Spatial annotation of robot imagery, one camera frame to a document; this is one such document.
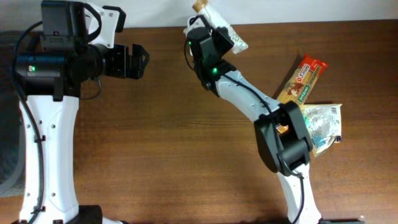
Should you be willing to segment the orange spaghetti packet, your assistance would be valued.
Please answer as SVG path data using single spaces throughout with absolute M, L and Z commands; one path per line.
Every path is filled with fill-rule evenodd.
M 285 83 L 277 100 L 281 103 L 293 101 L 298 105 L 304 104 L 327 66 L 327 63 L 305 54 L 293 75 Z

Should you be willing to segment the cream snack bag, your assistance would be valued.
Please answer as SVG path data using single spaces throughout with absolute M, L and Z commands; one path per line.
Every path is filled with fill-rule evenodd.
M 311 120 L 308 133 L 313 144 L 313 155 L 325 153 L 334 143 L 341 142 L 341 106 L 342 104 L 300 105 L 302 115 Z

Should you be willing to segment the green tissue packet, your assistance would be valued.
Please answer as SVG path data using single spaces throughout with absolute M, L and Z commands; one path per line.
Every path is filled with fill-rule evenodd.
M 311 126 L 310 118 L 307 115 L 304 115 L 304 114 L 302 116 L 303 116 L 303 120 L 305 122 L 306 127 L 309 128 Z

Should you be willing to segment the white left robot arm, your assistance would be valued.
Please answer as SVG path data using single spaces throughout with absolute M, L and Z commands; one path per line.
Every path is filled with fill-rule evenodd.
M 100 76 L 139 79 L 143 46 L 116 44 L 126 13 L 86 1 L 43 1 L 42 33 L 16 52 L 11 78 L 25 132 L 25 191 L 19 223 L 108 223 L 99 205 L 80 205 L 73 137 L 81 85 Z

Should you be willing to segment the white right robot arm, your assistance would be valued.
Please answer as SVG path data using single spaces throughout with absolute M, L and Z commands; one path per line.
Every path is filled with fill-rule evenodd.
M 263 94 L 222 58 L 233 46 L 227 29 L 194 28 L 187 33 L 186 45 L 204 89 L 233 104 L 253 123 L 259 155 L 281 182 L 289 222 L 321 223 L 309 180 L 312 142 L 299 106 Z

